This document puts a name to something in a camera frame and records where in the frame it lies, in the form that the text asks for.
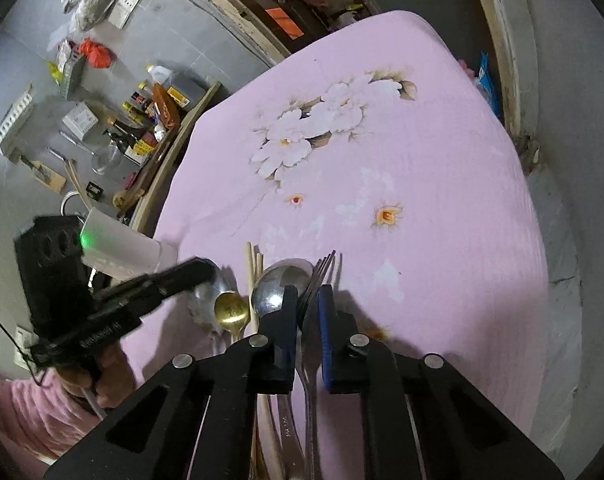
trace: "electrical cord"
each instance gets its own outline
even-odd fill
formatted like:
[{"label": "electrical cord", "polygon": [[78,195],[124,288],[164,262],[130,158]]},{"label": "electrical cord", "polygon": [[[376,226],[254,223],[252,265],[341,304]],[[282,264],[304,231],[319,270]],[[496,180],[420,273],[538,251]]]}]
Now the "electrical cord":
[{"label": "electrical cord", "polygon": [[15,340],[13,339],[13,336],[10,335],[10,333],[8,332],[8,330],[6,330],[4,328],[4,326],[2,325],[2,323],[0,322],[0,328],[2,329],[2,332],[6,334],[6,337],[8,337],[8,339],[10,339],[10,342],[13,343],[13,345],[15,345],[15,348],[18,350],[19,354],[22,356],[22,359],[24,359],[24,362],[26,363],[26,366],[28,367],[28,371],[30,372],[30,376],[33,378],[33,380],[35,381],[35,384],[37,384],[37,386],[39,386],[40,388],[42,387],[42,384],[44,383],[44,379],[46,378],[46,372],[47,370],[45,370],[43,372],[43,374],[41,375],[41,377],[39,379],[37,379],[37,377],[35,377],[35,372],[33,371],[33,368],[31,368],[30,364],[32,362],[31,357],[26,354],[20,347],[19,345],[15,342]]}]

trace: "gold spoon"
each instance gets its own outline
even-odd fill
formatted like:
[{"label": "gold spoon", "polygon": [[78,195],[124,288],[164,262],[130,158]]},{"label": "gold spoon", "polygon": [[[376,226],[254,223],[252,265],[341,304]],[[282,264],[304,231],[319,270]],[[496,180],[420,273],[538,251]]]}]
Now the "gold spoon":
[{"label": "gold spoon", "polygon": [[251,310],[237,292],[223,292],[215,300],[215,319],[231,333],[231,344],[240,339],[242,330],[251,319]]}]

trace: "wall socket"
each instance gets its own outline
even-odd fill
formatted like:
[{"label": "wall socket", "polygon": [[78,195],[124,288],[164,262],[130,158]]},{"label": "wall socket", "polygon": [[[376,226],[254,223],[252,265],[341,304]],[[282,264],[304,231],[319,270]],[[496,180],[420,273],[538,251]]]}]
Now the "wall socket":
[{"label": "wall socket", "polygon": [[[22,328],[21,326],[16,327],[15,343],[18,344],[18,346],[21,348],[21,350],[22,350],[22,352],[24,352],[24,354],[26,354],[28,356],[30,355],[28,348],[31,345],[33,345],[35,342],[37,342],[37,338],[36,338],[35,334],[33,334],[30,330],[26,330],[25,328]],[[15,348],[14,361],[15,361],[16,365],[21,366],[22,368],[25,368],[26,370],[29,369],[28,365],[24,361],[24,358],[21,356],[21,354],[19,353],[19,351],[16,348]]]}]

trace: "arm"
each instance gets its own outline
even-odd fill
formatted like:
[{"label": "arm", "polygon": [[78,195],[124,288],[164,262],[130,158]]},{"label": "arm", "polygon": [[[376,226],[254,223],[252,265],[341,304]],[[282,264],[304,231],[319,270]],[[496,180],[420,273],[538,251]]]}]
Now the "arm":
[{"label": "arm", "polygon": [[41,388],[32,380],[0,378],[0,433],[36,455],[57,458],[97,423],[53,371]]}]

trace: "silver rivet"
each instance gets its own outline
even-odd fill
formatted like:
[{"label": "silver rivet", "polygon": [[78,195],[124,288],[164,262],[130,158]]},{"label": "silver rivet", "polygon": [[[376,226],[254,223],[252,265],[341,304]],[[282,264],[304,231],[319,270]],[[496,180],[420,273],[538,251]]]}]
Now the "silver rivet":
[{"label": "silver rivet", "polygon": [[353,346],[361,348],[363,346],[368,345],[369,339],[364,334],[353,334],[351,338],[349,338],[349,341]]},{"label": "silver rivet", "polygon": [[269,343],[269,338],[263,334],[255,334],[249,338],[249,345],[253,348],[262,348]]},{"label": "silver rivet", "polygon": [[189,354],[178,354],[173,357],[173,366],[176,368],[188,368],[192,362],[193,358]]},{"label": "silver rivet", "polygon": [[438,368],[442,368],[444,366],[444,359],[437,354],[429,354],[424,358],[424,364],[426,364],[429,368],[434,368],[437,370]]}]

